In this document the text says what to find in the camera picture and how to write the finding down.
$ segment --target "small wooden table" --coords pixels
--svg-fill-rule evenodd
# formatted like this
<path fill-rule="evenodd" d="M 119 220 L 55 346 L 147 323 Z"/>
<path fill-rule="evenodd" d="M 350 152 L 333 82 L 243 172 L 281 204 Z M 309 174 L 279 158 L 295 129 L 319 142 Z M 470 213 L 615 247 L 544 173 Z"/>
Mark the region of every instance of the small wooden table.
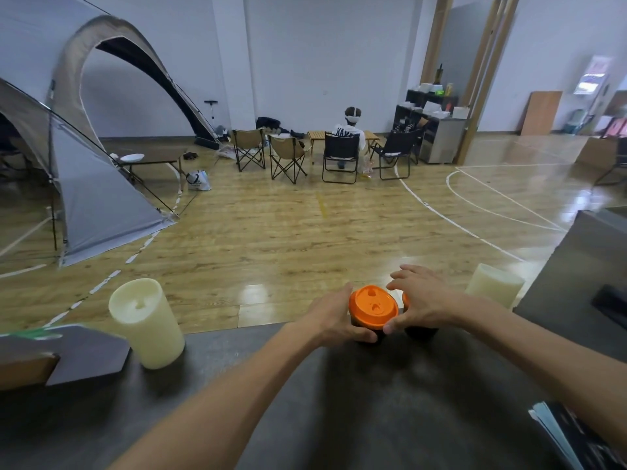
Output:
<path fill-rule="evenodd" d="M 309 141 L 311 142 L 310 156 L 312 160 L 312 165 L 314 164 L 314 142 L 319 141 L 319 140 L 324 141 L 324 133 L 325 133 L 324 130 L 310 130 L 309 132 L 307 132 L 307 134 L 309 135 Z M 373 134 L 372 132 L 370 132 L 370 130 L 365 130 L 364 135 L 365 135 L 365 142 L 368 146 L 366 151 L 368 151 L 372 148 L 372 146 L 377 141 L 379 141 L 379 137 Z"/>

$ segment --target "person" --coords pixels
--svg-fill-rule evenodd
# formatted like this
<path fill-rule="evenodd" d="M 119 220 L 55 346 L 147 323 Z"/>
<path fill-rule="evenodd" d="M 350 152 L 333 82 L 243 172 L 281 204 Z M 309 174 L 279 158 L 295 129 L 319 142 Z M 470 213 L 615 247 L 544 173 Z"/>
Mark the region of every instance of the person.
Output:
<path fill-rule="evenodd" d="M 529 374 L 601 437 L 627 450 L 627 364 L 555 335 L 486 298 L 449 288 L 427 268 L 402 265 L 390 290 L 411 306 L 384 327 L 458 326 Z M 318 347 L 376 335 L 349 322 L 352 285 L 314 300 L 253 356 L 214 379 L 135 443 L 114 470 L 232 469 L 259 419 L 298 365 Z"/>
<path fill-rule="evenodd" d="M 365 134 L 362 130 L 359 130 L 357 127 L 357 122 L 361 118 L 361 109 L 357 107 L 349 107 L 344 111 L 344 118 L 346 118 L 347 125 L 337 124 L 333 127 L 332 134 L 336 136 L 350 136 L 350 135 L 359 135 L 359 151 L 362 151 L 365 148 Z M 344 169 L 346 162 L 337 162 L 337 167 L 341 170 Z"/>

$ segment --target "hand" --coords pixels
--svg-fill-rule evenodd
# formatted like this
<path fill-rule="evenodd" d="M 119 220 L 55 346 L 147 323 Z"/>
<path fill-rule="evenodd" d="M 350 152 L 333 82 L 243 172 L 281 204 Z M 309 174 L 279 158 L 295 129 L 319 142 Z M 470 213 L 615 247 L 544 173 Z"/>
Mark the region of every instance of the hand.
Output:
<path fill-rule="evenodd" d="M 374 343 L 377 335 L 372 330 L 353 326 L 348 313 L 352 284 L 326 293 L 311 302 L 307 313 L 295 322 L 306 333 L 313 333 L 317 346 L 332 347 L 349 339 Z"/>
<path fill-rule="evenodd" d="M 387 335 L 408 326 L 439 328 L 456 324 L 457 315 L 470 296 L 451 289 L 443 279 L 426 267 L 404 264 L 390 276 L 389 290 L 402 290 L 410 299 L 405 313 L 388 321 L 383 327 Z"/>

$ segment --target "orange lid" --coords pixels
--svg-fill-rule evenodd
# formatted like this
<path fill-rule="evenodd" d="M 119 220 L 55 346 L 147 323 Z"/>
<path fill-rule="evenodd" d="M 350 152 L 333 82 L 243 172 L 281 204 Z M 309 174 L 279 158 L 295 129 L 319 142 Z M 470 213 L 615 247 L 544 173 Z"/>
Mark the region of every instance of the orange lid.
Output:
<path fill-rule="evenodd" d="M 376 285 L 366 285 L 350 295 L 349 311 L 363 327 L 380 330 L 398 315 L 398 305 L 388 291 Z"/>

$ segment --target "plastic cup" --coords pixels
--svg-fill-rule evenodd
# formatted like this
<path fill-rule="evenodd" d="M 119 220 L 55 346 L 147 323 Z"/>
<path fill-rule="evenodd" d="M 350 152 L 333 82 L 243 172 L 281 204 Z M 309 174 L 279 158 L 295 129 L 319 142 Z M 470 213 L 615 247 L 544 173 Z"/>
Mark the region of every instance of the plastic cup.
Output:
<path fill-rule="evenodd" d="M 403 313 L 410 308 L 410 298 L 403 292 Z M 438 332 L 439 328 L 428 328 L 426 326 L 408 326 L 405 328 L 405 333 L 411 339 L 417 339 L 418 341 L 427 341 L 432 339 Z"/>
<path fill-rule="evenodd" d="M 349 311 L 351 323 L 375 332 L 380 343 L 385 337 L 383 325 L 398 315 L 398 305 L 387 290 L 366 285 L 350 295 Z"/>

